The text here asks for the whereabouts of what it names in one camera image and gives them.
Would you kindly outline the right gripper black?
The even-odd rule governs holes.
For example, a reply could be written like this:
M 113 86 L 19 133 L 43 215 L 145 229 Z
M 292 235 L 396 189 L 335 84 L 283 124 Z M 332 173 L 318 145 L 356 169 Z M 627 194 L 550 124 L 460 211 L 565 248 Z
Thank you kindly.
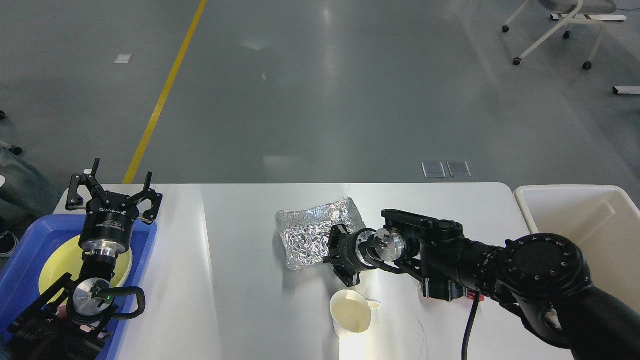
M 331 226 L 327 240 L 327 255 L 322 258 L 322 263 L 334 265 L 334 275 L 347 288 L 361 284 L 361 272 L 377 268 L 366 262 L 360 249 L 361 244 L 366 243 L 374 234 L 372 228 L 362 228 L 350 233 L 343 223 Z

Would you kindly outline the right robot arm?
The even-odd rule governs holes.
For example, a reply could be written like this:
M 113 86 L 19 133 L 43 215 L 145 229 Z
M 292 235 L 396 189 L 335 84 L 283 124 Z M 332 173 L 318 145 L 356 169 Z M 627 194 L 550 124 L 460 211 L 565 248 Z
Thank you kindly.
M 332 226 L 323 262 L 349 288 L 361 282 L 362 272 L 379 269 L 410 275 L 427 298 L 474 296 L 463 359 L 481 296 L 576 360 L 639 358 L 639 314 L 594 285 L 585 255 L 566 237 L 530 234 L 500 247 L 470 240 L 456 221 L 397 209 L 384 209 L 381 216 L 385 224 L 378 230 Z

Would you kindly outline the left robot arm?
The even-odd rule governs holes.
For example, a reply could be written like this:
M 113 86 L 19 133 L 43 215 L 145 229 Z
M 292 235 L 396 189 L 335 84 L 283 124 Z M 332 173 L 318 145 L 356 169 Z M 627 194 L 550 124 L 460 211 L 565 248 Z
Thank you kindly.
M 153 224 L 163 195 L 153 189 L 151 172 L 136 194 L 105 190 L 99 164 L 96 158 L 88 172 L 73 174 L 67 191 L 65 209 L 86 212 L 79 274 L 62 274 L 7 326 L 12 360 L 95 360 L 111 336 L 111 321 L 130 321 L 146 310 L 141 287 L 111 282 L 130 251 L 135 223 Z

